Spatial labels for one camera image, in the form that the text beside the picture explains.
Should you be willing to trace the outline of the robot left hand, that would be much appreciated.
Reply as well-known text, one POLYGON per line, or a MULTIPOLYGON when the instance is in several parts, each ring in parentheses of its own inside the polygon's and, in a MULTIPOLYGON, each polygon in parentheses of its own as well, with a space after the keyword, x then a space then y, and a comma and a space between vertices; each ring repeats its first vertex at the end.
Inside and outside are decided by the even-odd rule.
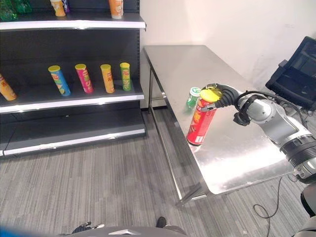
POLYGON ((103 228, 105 225, 104 224, 98 224, 95 226, 91 226, 91 222, 85 222, 78 227, 76 227, 73 231, 72 234, 76 234, 79 232, 87 231, 87 230, 92 230, 92 229, 98 229, 98 228, 103 228))

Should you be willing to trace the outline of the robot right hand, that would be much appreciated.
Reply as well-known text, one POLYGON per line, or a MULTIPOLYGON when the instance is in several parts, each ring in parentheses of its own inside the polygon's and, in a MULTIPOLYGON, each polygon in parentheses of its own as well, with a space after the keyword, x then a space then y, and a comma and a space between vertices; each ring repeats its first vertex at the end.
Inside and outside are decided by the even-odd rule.
POLYGON ((202 89, 206 90, 212 90, 215 89, 220 92, 220 98, 216 102, 213 102, 207 106, 204 106, 201 108, 201 111, 208 112, 211 110, 215 110, 217 108, 224 108, 230 105, 233 105, 235 101, 237 100, 238 96, 240 95, 240 92, 236 90, 235 88, 228 86, 228 85, 222 85, 218 83, 211 83, 207 84, 202 89))

